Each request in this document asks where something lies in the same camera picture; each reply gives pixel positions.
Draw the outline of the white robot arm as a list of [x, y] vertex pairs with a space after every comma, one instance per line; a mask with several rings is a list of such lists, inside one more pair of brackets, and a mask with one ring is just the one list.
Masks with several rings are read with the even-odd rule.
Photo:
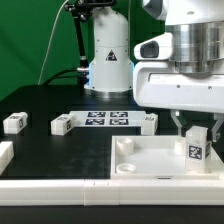
[[128, 56], [128, 23], [109, 7], [93, 10], [95, 57], [86, 89], [108, 97], [133, 89], [142, 107], [209, 112], [224, 124], [224, 0], [141, 0], [165, 32]]

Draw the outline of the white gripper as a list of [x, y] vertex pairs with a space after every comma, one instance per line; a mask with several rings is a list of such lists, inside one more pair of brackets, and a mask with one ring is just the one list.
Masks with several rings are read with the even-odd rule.
[[215, 113], [212, 141], [216, 143], [220, 138], [224, 74], [181, 74], [168, 62], [139, 62], [133, 73], [133, 96], [142, 107], [173, 109], [170, 115], [178, 135], [184, 125], [178, 110]]

